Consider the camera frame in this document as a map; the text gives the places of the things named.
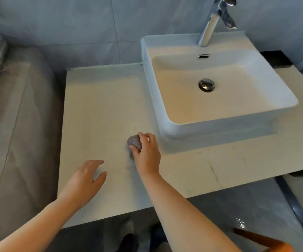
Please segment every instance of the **faucet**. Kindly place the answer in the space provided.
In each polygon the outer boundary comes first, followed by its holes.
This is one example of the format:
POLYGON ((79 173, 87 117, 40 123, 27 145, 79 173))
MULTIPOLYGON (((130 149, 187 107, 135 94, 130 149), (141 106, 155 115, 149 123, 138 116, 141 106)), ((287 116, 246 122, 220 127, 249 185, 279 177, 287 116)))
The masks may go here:
POLYGON ((207 47, 211 35, 216 27, 219 18, 224 22, 229 29, 236 29, 235 23, 227 12, 227 6, 235 6, 236 0, 215 0, 211 11, 208 15, 208 21, 197 39, 197 44, 200 47, 207 47))

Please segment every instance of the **countertop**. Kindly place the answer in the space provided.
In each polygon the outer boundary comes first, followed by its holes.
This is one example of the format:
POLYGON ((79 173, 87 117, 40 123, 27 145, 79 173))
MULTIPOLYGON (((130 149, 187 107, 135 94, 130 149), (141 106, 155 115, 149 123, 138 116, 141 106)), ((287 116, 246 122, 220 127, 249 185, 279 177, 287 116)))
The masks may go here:
POLYGON ((303 75, 275 70, 299 105, 270 125, 245 131, 167 141, 158 125, 140 64, 68 71, 58 193, 87 159, 103 159, 107 180, 69 227, 151 207, 129 158, 126 140, 156 135, 160 173, 184 197, 193 197, 303 169, 303 75))

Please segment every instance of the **gray cloth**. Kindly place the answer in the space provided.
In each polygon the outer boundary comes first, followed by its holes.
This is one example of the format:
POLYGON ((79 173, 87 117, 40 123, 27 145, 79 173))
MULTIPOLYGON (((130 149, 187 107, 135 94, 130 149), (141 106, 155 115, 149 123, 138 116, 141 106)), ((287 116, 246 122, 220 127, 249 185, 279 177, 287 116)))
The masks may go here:
MULTIPOLYGON (((128 143, 128 146, 134 145, 137 148, 137 150, 139 151, 139 153, 141 152, 142 144, 141 144, 139 135, 133 135, 133 136, 129 137, 127 140, 127 143, 128 143)), ((131 149, 129 149, 129 157, 134 160, 133 152, 131 149)))

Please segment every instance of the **hand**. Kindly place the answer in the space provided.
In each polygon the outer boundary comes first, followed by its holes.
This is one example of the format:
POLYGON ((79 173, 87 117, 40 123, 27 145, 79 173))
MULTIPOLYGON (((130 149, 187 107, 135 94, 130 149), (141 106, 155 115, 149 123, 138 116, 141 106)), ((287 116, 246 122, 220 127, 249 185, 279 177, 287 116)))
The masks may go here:
POLYGON ((72 175, 58 197, 58 201, 65 202, 78 211, 84 207, 103 186, 107 172, 103 172, 96 180, 93 174, 103 160, 88 160, 72 175))
POLYGON ((158 175, 161 154, 158 151, 155 135, 151 133, 138 133, 138 135, 142 144, 141 152, 139 153, 135 146, 129 146, 134 155, 137 172, 141 178, 155 174, 158 175))

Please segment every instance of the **white rectangular sink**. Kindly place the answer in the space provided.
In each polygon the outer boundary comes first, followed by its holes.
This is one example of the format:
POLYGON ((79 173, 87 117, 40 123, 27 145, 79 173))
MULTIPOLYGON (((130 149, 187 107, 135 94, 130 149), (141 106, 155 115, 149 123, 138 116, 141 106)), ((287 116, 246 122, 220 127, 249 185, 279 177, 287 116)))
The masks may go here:
POLYGON ((246 129, 268 123, 298 100, 242 33, 214 33, 208 47, 197 34, 141 40, 146 79, 159 129, 167 139, 246 129), (199 55, 210 55, 199 59, 199 55), (215 88, 202 91, 210 79, 215 88))

